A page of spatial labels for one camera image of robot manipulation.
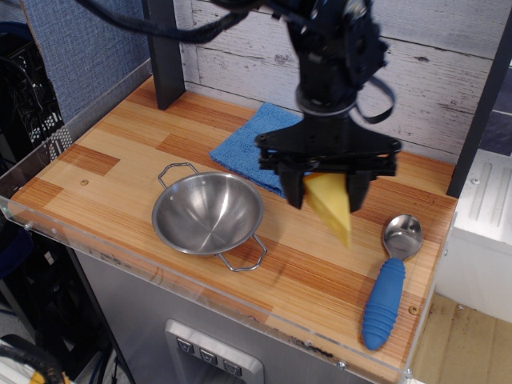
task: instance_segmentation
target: blue rubber handle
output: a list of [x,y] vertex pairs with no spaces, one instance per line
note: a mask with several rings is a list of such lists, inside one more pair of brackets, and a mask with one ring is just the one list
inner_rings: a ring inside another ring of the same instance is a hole
[[362,338],[369,350],[377,350],[384,344],[397,320],[402,300],[406,266],[398,258],[389,258],[371,291],[362,318]]

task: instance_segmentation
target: stainless steel bowl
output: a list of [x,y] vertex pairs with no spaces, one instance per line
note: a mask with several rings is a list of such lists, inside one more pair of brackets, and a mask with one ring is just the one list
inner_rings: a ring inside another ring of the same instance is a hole
[[[195,172],[167,186],[164,174],[174,166]],[[263,218],[263,200],[250,182],[223,172],[199,173],[188,162],[169,164],[158,176],[165,188],[156,201],[153,228],[165,244],[186,254],[216,255],[234,272],[258,268],[266,248],[256,236]],[[222,252],[250,237],[263,248],[254,266],[233,268]]]

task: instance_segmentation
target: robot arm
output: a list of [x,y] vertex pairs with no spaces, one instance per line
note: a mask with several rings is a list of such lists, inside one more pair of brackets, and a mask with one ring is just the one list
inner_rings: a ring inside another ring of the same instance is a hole
[[[304,119],[295,126],[256,137],[259,164],[279,177],[286,198],[300,208],[305,172],[344,173],[352,212],[361,208],[370,181],[393,176],[399,140],[362,128],[349,116],[357,93],[371,82],[394,102],[393,92],[374,74],[385,65],[387,45],[371,17],[371,0],[212,0],[230,11],[196,30],[176,30],[109,11],[95,0],[76,0],[100,18],[124,28],[179,40],[211,41],[243,20],[252,9],[266,6],[283,18],[299,60],[297,104]],[[364,119],[381,122],[385,113]]]

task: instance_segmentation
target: button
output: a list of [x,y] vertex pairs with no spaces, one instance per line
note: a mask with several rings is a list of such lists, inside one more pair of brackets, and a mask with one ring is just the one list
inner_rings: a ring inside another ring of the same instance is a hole
[[183,340],[182,338],[176,338],[178,342],[178,348],[183,352],[187,352],[188,354],[194,354],[194,346],[189,342]]
[[233,364],[232,362],[228,362],[227,360],[224,360],[224,368],[230,374],[234,374],[235,376],[239,376],[239,377],[242,376],[242,368],[240,368],[236,364]]
[[211,352],[208,352],[207,350],[204,350],[204,349],[200,349],[199,353],[201,354],[201,358],[205,362],[208,362],[209,364],[212,364],[214,366],[217,365],[217,356],[215,356]]

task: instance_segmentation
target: spoon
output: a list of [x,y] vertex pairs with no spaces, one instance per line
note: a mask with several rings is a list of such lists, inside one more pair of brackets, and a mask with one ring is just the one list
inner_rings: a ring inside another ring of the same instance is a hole
[[362,338],[369,350],[377,350],[393,330],[406,278],[404,261],[422,246],[419,221],[408,214],[397,216],[384,232],[384,247],[390,258],[382,265],[362,318]]

